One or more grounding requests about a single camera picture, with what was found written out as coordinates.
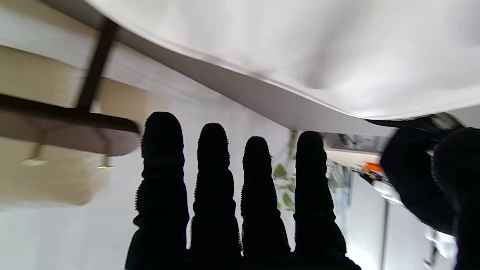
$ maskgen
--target white fabric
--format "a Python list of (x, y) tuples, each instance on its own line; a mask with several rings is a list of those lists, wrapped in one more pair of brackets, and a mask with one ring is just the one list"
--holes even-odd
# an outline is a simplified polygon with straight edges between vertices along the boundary
[(480, 1), (86, 1), (161, 46), (345, 114), (480, 104)]

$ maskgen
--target orange object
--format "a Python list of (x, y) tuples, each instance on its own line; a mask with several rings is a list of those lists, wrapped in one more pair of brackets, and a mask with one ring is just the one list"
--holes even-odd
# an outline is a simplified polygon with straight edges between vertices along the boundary
[(370, 163), (370, 162), (367, 162), (365, 163), (365, 165), (363, 165), (362, 167), (364, 170), (366, 171), (374, 171), (374, 172), (384, 172), (384, 170), (382, 169), (382, 167), (380, 166), (380, 164), (375, 164), (375, 163)]

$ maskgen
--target wall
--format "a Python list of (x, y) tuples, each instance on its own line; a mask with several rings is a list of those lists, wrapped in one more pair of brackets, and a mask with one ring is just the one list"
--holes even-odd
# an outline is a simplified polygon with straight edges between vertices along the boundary
[[(385, 252), (385, 270), (426, 269), (423, 260), (430, 260), (431, 244), (425, 237), (429, 227), (405, 207), (390, 204)], [(435, 270), (450, 270), (455, 258), (438, 256)]]
[(356, 173), (351, 192), (346, 237), (348, 256), (363, 269), (379, 270), (385, 199)]

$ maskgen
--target black metal bar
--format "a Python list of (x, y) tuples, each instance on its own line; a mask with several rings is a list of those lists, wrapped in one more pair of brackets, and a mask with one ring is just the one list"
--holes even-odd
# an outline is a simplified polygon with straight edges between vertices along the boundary
[(101, 36), (95, 50), (95, 55), (90, 63), (90, 69), (88, 70), (84, 87), (77, 102), (77, 108), (85, 111), (90, 111), (90, 107), (96, 96), (102, 71), (107, 61), (110, 48), (115, 40), (118, 25), (108, 18), (105, 18), (101, 29)]
[(390, 203), (385, 200), (385, 212), (384, 212), (384, 232), (382, 237), (382, 256), (380, 258), (380, 270), (385, 269), (385, 255), (387, 251), (387, 236), (388, 236), (388, 209)]

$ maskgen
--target white sheet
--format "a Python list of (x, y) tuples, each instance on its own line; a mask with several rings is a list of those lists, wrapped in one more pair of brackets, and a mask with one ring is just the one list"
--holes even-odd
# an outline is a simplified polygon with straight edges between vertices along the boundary
[(480, 103), (480, 1), (86, 0), (134, 33), (345, 114)]

